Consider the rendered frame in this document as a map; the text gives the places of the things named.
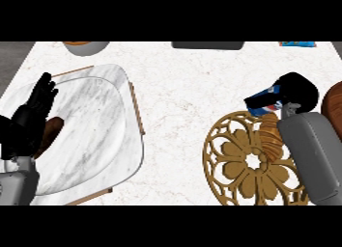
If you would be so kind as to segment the grey bowl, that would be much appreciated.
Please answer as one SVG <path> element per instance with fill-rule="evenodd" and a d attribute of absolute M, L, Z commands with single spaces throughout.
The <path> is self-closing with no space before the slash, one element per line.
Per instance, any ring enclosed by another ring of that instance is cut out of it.
<path fill-rule="evenodd" d="M 107 47 L 107 41 L 91 41 L 85 45 L 63 45 L 67 51 L 75 55 L 75 56 L 92 56 L 95 55 L 106 47 Z"/>

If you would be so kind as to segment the blue can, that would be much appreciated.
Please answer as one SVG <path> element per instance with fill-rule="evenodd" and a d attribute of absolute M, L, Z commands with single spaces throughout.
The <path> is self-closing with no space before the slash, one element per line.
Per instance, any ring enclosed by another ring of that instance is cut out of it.
<path fill-rule="evenodd" d="M 278 88 L 280 85 L 274 85 L 243 100 L 247 111 L 253 117 L 264 116 L 281 108 Z"/>

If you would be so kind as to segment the dark grey appliance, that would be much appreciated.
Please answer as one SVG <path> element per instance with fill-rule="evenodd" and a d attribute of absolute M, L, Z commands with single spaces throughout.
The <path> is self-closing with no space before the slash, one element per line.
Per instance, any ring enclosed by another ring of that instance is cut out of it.
<path fill-rule="evenodd" d="M 172 41 L 174 48 L 240 50 L 243 41 Z"/>

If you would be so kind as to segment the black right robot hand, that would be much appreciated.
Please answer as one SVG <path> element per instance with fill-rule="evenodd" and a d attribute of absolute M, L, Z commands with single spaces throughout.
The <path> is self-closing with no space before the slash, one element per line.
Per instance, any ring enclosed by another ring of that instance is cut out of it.
<path fill-rule="evenodd" d="M 295 113 L 309 112 L 318 104 L 318 89 L 312 82 L 296 72 L 283 75 L 274 85 L 280 85 L 278 94 L 281 106 L 287 103 L 299 104 Z"/>

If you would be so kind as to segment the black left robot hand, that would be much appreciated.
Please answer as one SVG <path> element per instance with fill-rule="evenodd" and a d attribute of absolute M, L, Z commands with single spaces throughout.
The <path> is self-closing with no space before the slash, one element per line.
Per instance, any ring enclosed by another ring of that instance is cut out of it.
<path fill-rule="evenodd" d="M 0 144 L 1 159 L 10 160 L 17 156 L 32 156 L 39 148 L 45 119 L 58 93 L 51 74 L 44 72 L 27 98 L 17 108 L 13 117 L 0 115 Z"/>

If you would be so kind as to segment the brown croissant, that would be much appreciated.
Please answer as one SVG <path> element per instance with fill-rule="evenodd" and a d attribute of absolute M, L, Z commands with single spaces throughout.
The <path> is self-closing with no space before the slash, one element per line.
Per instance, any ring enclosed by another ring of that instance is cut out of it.
<path fill-rule="evenodd" d="M 277 129 L 278 117 L 274 113 L 262 116 L 262 123 L 259 125 L 259 139 L 262 151 L 271 163 L 281 158 L 283 141 Z"/>

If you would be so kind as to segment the dark brown bread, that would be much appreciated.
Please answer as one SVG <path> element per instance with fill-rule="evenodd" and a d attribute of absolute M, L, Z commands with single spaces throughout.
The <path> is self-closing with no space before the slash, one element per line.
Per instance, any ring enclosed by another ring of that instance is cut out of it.
<path fill-rule="evenodd" d="M 64 126 L 64 120 L 60 117 L 54 117 L 45 122 L 41 145 L 39 145 L 36 153 L 33 154 L 33 158 L 38 158 L 41 154 L 44 153 L 44 151 L 50 148 L 60 134 L 63 126 Z"/>

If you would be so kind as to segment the blue packet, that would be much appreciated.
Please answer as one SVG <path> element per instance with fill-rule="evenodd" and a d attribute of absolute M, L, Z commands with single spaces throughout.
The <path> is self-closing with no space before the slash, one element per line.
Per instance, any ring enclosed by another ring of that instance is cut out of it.
<path fill-rule="evenodd" d="M 317 47 L 314 41 L 280 41 L 278 46 L 289 47 Z"/>

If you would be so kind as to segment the gold openwork round placemat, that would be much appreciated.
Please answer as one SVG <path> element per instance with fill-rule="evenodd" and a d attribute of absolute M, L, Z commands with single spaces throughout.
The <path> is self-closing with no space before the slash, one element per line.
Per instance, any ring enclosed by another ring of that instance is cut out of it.
<path fill-rule="evenodd" d="M 237 111 L 209 129 L 202 166 L 212 194 L 224 206 L 237 206 L 241 199 L 250 199 L 255 206 L 265 206 L 277 197 L 284 206 L 305 206 L 308 193 L 289 152 L 281 146 L 281 158 L 271 163 L 262 151 L 261 123 L 262 117 Z"/>

